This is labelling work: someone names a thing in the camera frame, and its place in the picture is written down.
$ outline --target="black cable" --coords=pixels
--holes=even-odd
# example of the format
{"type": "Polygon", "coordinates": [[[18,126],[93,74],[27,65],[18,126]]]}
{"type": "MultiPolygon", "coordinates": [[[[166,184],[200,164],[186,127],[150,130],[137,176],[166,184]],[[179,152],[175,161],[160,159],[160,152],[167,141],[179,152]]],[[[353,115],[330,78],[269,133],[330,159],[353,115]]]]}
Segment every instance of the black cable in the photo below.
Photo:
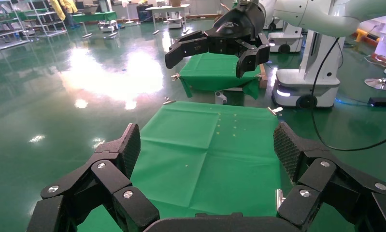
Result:
{"type": "Polygon", "coordinates": [[[337,41],[337,44],[338,44],[338,47],[339,47],[339,50],[340,50],[341,56],[342,56],[342,62],[341,62],[341,65],[338,67],[338,69],[340,69],[340,68],[343,66],[343,52],[342,52],[341,46],[339,45],[339,41],[337,41]]]}
{"type": "Polygon", "coordinates": [[[349,100],[353,100],[353,101],[356,101],[356,102],[360,102],[360,103],[363,103],[363,104],[368,104],[367,102],[364,102],[364,101],[361,101],[361,100],[358,100],[358,99],[355,99],[355,98],[351,98],[345,94],[341,94],[341,93],[338,93],[339,96],[342,96],[346,99],[349,99],[349,100]]]}
{"type": "Polygon", "coordinates": [[[371,149],[371,148],[374,148],[374,147],[377,147],[379,145],[382,145],[384,143],[386,143],[386,139],[381,141],[381,142],[378,142],[376,144],[373,144],[371,146],[367,146],[367,147],[362,147],[362,148],[355,148],[355,149],[340,149],[340,148],[336,148],[336,147],[333,147],[333,146],[329,146],[328,144],[326,144],[324,142],[324,140],[322,139],[321,135],[319,134],[319,131],[318,131],[318,128],[316,127],[316,123],[315,123],[315,117],[314,117],[314,91],[315,91],[315,86],[316,86],[316,82],[318,80],[318,76],[319,76],[319,73],[321,72],[321,69],[322,69],[322,66],[324,66],[324,63],[325,63],[325,60],[327,60],[329,54],[331,53],[331,51],[333,50],[333,48],[335,47],[336,43],[339,41],[339,38],[336,38],[334,44],[332,45],[332,47],[330,48],[330,50],[328,51],[327,55],[325,56],[324,60],[322,61],[321,65],[319,66],[319,69],[318,69],[318,72],[316,73],[316,77],[315,77],[315,80],[314,80],[314,85],[312,86],[312,91],[311,91],[311,117],[312,117],[312,123],[314,125],[314,129],[315,129],[315,132],[316,132],[316,135],[318,136],[319,140],[321,140],[321,142],[331,148],[331,149],[334,149],[334,150],[337,150],[337,151],[362,151],[362,150],[368,150],[368,149],[371,149]]]}

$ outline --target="small table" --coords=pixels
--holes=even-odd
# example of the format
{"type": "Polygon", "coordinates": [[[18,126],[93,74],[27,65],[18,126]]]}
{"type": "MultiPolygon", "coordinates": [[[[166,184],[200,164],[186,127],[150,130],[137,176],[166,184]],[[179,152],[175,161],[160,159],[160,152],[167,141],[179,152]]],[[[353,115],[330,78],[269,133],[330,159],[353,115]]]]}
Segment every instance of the small table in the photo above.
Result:
{"type": "Polygon", "coordinates": [[[116,12],[114,11],[109,11],[109,12],[98,12],[94,14],[75,14],[72,16],[73,20],[76,23],[82,23],[83,24],[83,29],[85,29],[85,35],[82,36],[83,38],[90,37],[92,36],[92,33],[88,33],[86,29],[85,22],[89,21],[112,21],[117,19],[116,12]]]}
{"type": "MultiPolygon", "coordinates": [[[[167,13],[167,12],[181,12],[185,11],[185,8],[188,7],[190,4],[182,4],[181,6],[162,6],[162,7],[150,7],[146,8],[148,11],[152,11],[153,14],[153,24],[155,27],[155,32],[153,32],[154,35],[156,35],[159,30],[156,28],[156,19],[155,19],[155,13],[167,13]]],[[[184,25],[186,27],[187,25],[187,20],[186,20],[186,14],[183,16],[184,17],[184,25]]]]}

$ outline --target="white robot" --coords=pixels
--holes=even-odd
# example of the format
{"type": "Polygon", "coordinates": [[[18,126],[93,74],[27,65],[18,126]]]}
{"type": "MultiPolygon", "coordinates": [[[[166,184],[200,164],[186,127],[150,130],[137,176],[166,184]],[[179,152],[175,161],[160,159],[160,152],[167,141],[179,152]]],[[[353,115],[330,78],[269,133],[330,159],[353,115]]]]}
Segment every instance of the white robot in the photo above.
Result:
{"type": "Polygon", "coordinates": [[[302,28],[285,22],[283,32],[268,34],[268,40],[271,43],[270,52],[281,54],[300,52],[303,38],[302,28]]]}
{"type": "Polygon", "coordinates": [[[308,29],[304,56],[299,69],[277,71],[277,80],[272,92],[273,100],[281,106],[332,107],[340,81],[337,71],[340,49],[336,47],[323,64],[316,82],[315,97],[311,89],[319,66],[340,37],[356,31],[360,22],[386,15],[386,0],[259,0],[258,5],[265,18],[279,17],[295,27],[308,29]]]}
{"type": "Polygon", "coordinates": [[[273,21],[270,24],[264,25],[264,30],[282,29],[284,27],[284,21],[278,17],[273,17],[273,21]]]}

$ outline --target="white mobile robot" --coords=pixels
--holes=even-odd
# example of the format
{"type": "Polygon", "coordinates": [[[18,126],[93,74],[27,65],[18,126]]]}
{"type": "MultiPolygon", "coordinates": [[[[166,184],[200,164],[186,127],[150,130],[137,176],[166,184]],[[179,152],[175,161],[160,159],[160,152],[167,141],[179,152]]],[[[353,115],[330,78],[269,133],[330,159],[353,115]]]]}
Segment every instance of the white mobile robot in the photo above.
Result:
{"type": "Polygon", "coordinates": [[[316,82],[315,96],[311,89],[324,57],[340,37],[356,31],[360,22],[386,15],[386,0],[259,0],[265,9],[274,8],[273,15],[295,27],[308,29],[304,56],[299,69],[278,70],[272,92],[281,106],[332,107],[338,91],[338,64],[341,50],[336,46],[323,64],[316,82]]]}

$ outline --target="metal clip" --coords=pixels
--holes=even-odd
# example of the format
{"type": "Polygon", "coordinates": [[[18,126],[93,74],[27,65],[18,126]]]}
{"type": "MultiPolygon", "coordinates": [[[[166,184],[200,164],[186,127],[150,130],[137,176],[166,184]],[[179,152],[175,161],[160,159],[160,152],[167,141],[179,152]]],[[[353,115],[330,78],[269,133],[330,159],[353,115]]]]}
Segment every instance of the metal clip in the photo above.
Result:
{"type": "Polygon", "coordinates": [[[172,80],[176,81],[176,80],[180,79],[180,76],[181,76],[180,74],[176,73],[175,75],[172,76],[172,80]]]}
{"type": "Polygon", "coordinates": [[[259,73],[255,77],[258,78],[258,81],[262,81],[262,78],[264,77],[264,75],[259,73]]]}
{"type": "Polygon", "coordinates": [[[171,103],[175,103],[175,102],[176,102],[175,100],[171,101],[169,97],[165,97],[164,100],[166,100],[166,102],[163,103],[163,105],[168,105],[168,104],[171,104],[171,103]]]}
{"type": "Polygon", "coordinates": [[[282,202],[284,202],[284,200],[285,200],[285,197],[283,196],[282,190],[281,189],[277,189],[275,191],[275,209],[277,211],[280,208],[282,202]]]}
{"type": "Polygon", "coordinates": [[[278,108],[276,108],[275,110],[273,110],[273,109],[271,109],[271,108],[267,108],[270,112],[271,112],[271,114],[273,114],[274,116],[281,116],[281,114],[277,114],[278,112],[280,112],[280,111],[282,111],[283,110],[283,108],[282,107],[278,107],[278,108]]]}

